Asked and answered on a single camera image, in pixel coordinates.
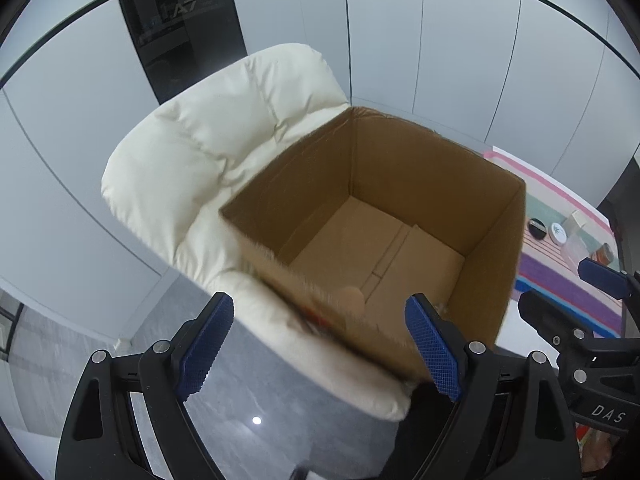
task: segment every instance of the blue gripper pad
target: blue gripper pad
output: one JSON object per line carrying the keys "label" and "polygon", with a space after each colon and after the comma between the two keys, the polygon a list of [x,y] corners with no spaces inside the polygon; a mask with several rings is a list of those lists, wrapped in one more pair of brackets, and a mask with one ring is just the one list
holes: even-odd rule
{"label": "blue gripper pad", "polygon": [[624,274],[594,262],[590,258],[585,258],[578,264],[578,276],[616,300],[622,300],[631,293]]}
{"label": "blue gripper pad", "polygon": [[186,343],[191,340],[191,344],[181,349],[181,342],[178,342],[174,351],[174,354],[179,353],[178,380],[174,389],[178,400],[184,402],[200,391],[233,321],[234,302],[223,292],[217,292],[193,320],[182,339],[187,340]]}
{"label": "blue gripper pad", "polygon": [[[431,310],[438,316],[433,307],[431,307]],[[406,301],[404,322],[414,338],[414,342],[431,373],[433,383],[438,391],[441,394],[448,395],[452,402],[460,400],[462,388],[460,386],[458,361],[415,296],[411,296]]]}

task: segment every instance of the round container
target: round container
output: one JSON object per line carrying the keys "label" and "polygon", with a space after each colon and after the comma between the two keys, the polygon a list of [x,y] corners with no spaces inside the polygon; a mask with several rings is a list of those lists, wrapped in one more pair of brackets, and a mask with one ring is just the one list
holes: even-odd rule
{"label": "round container", "polygon": [[549,236],[556,245],[564,245],[566,243],[566,232],[557,222],[549,226]]}
{"label": "round container", "polygon": [[529,220],[529,232],[536,240],[542,240],[546,236],[546,227],[541,220],[532,218]]}
{"label": "round container", "polygon": [[614,258],[613,250],[609,244],[602,244],[597,250],[591,253],[590,258],[599,264],[609,265]]}

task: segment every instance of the table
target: table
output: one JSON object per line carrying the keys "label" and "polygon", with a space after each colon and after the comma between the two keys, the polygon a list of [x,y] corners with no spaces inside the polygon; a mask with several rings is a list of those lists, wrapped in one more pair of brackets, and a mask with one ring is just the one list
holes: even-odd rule
{"label": "table", "polygon": [[[499,148],[494,147],[486,152],[484,158],[517,174],[525,181],[527,222],[530,218],[538,218],[548,227],[553,222],[562,223],[573,211],[580,210],[587,219],[580,230],[580,237],[588,251],[591,253],[607,242],[616,255],[609,267],[620,270],[617,245],[609,221],[596,208],[547,174]],[[558,352],[520,319],[518,298],[521,293],[531,289],[552,298],[562,308],[577,316],[593,330],[594,335],[620,337],[622,302],[583,282],[574,274],[562,259],[560,248],[549,236],[543,240],[535,240],[526,223],[523,226],[523,236],[516,282],[496,345],[524,356],[533,350],[541,350],[556,365]]]}

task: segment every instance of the cardboard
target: cardboard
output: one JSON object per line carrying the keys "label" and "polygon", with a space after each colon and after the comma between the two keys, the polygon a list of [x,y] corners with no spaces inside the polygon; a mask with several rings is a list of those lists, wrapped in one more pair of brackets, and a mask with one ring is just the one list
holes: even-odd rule
{"label": "cardboard", "polygon": [[222,209],[258,275],[400,378],[428,371],[404,326],[416,292],[491,346],[513,288],[524,182],[418,124],[349,108]]}

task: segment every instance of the black cloth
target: black cloth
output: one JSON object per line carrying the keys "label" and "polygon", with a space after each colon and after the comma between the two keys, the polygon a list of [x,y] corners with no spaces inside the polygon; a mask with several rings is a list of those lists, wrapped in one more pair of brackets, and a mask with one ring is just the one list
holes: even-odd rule
{"label": "black cloth", "polygon": [[398,425],[396,443],[378,480],[412,480],[444,428],[453,403],[433,383],[420,384]]}

